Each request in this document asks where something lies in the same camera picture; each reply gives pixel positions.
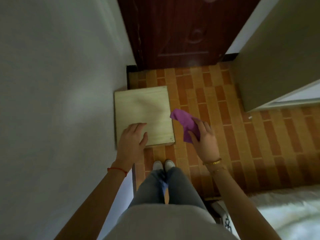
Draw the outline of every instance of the floor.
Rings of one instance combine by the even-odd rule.
[[[320,106],[245,113],[231,65],[134,72],[130,89],[166,85],[171,110],[183,109],[211,124],[222,160],[246,193],[319,183]],[[153,162],[168,158],[202,197],[218,197],[193,145],[183,142],[182,126],[173,121],[173,128],[175,145],[145,149],[144,160],[135,165],[137,189]]]

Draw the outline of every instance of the leg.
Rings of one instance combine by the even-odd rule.
[[[152,170],[148,177],[142,182],[133,200],[131,206],[141,204],[164,204],[167,188],[166,176],[163,169]]]
[[[172,167],[167,172],[169,204],[198,206],[207,210],[198,192],[182,170]]]

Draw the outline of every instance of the dark red door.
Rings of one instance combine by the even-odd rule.
[[[214,65],[260,0],[118,0],[140,69]]]

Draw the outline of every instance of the sneaker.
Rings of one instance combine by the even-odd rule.
[[[158,169],[162,169],[163,170],[163,165],[162,165],[161,161],[155,161],[153,163],[152,170],[158,170]]]
[[[171,161],[170,159],[167,159],[164,163],[164,169],[166,172],[168,172],[172,167],[175,167],[176,165],[174,164],[173,161]]]

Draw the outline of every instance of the red string bracelet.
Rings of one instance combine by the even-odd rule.
[[[122,172],[124,172],[125,176],[127,176],[128,172],[126,172],[125,170],[123,170],[122,168],[107,168],[107,171],[109,172],[110,169],[118,169],[121,170]]]

